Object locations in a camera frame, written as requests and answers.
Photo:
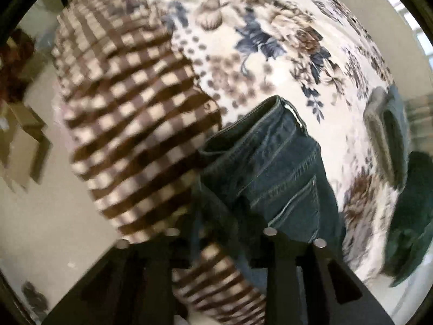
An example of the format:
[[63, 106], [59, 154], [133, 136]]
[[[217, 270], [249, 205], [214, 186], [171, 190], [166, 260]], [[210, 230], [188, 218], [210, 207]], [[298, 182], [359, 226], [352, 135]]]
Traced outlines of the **dark blue denim jeans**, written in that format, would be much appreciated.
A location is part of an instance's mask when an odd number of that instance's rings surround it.
[[342, 253], [345, 226], [328, 182], [321, 148], [294, 107], [267, 98], [224, 128], [198, 152], [200, 174], [192, 188], [192, 249], [217, 243], [260, 291], [267, 271], [251, 259], [264, 228], [290, 239], [327, 242]]

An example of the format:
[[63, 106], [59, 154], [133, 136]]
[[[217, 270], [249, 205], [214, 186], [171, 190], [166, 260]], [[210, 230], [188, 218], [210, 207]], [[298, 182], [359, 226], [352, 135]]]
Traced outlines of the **dark green garment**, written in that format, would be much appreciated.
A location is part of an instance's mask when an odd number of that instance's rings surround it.
[[382, 273], [403, 283], [421, 264], [432, 243], [432, 157], [413, 151], [409, 155], [404, 190], [399, 195], [388, 231]]

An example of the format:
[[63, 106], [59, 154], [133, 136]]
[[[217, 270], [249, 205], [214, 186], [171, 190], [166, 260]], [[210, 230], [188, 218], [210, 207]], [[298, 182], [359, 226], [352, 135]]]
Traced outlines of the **open cardboard box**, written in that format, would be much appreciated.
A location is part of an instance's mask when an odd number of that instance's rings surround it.
[[22, 102], [1, 105], [1, 179], [10, 190], [39, 183], [51, 149], [45, 122]]

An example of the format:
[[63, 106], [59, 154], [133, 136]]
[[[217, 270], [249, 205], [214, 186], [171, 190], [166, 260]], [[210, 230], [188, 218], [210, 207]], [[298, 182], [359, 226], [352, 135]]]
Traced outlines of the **floral white brown blanket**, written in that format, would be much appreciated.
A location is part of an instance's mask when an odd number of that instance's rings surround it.
[[54, 58], [71, 165], [131, 243], [183, 215], [205, 136], [271, 95], [322, 147], [345, 218], [343, 257], [371, 287], [385, 261], [397, 189], [363, 113], [393, 77], [338, 0], [73, 0]]

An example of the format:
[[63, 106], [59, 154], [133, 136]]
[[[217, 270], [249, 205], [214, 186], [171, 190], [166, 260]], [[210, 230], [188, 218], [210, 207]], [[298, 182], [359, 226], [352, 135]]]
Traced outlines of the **dark red brown clothes pile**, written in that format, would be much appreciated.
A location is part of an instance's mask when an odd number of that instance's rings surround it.
[[27, 82], [20, 78], [26, 63], [34, 54], [34, 41], [21, 28], [12, 31], [1, 45], [1, 101], [21, 102]]

